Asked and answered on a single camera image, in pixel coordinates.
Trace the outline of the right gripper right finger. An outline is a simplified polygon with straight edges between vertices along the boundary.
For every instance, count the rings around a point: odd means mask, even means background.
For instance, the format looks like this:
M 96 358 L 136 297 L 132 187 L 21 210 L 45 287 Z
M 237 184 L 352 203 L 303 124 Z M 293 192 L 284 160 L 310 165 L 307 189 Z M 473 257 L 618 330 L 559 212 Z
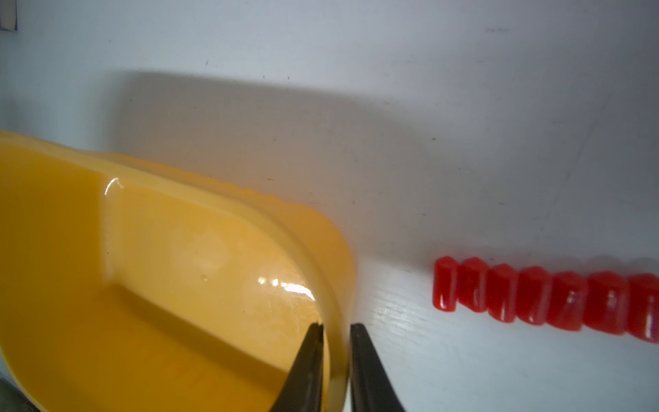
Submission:
M 364 324 L 350 327 L 351 410 L 405 412 Z

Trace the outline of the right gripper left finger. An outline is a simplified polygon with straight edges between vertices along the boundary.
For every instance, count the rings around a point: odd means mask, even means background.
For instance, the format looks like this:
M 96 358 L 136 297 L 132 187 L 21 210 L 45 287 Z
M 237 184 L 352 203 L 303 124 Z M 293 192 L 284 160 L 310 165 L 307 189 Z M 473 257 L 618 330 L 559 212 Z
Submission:
M 313 323 L 270 412 L 319 412 L 324 384 L 324 326 Z

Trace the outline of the red sleeve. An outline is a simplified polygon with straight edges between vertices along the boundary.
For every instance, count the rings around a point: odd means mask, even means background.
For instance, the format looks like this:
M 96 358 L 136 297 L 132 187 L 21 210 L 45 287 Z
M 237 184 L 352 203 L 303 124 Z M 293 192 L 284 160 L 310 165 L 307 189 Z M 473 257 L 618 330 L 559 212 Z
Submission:
M 553 278 L 547 323 L 564 331 L 580 331 L 589 286 L 584 277 L 573 271 L 558 273 Z
M 473 312 L 487 311 L 489 266 L 478 257 L 463 261 L 458 268 L 458 301 Z
M 455 312 L 458 304 L 458 269 L 453 257 L 441 257 L 434 263 L 432 303 L 443 312 Z
M 499 322 L 511 324 L 516 319 L 518 279 L 518 272 L 508 264 L 487 272 L 487 312 Z
M 658 343 L 658 276 L 630 276 L 626 331 L 638 339 Z
M 540 266 L 520 271 L 516 311 L 521 321 L 532 325 L 546 323 L 552 282 L 552 276 Z
M 583 323 L 596 331 L 623 335 L 630 298 L 628 280 L 612 271 L 600 271 L 589 275 L 587 284 Z

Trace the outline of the yellow plastic storage box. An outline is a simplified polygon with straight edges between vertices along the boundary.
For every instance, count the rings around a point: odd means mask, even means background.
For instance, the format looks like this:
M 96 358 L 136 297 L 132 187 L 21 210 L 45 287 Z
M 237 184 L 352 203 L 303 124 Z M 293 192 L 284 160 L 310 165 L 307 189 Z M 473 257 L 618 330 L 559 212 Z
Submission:
M 348 384 L 355 263 L 302 204 L 1 135 L 1 360 L 44 411 L 266 411 L 311 324 Z

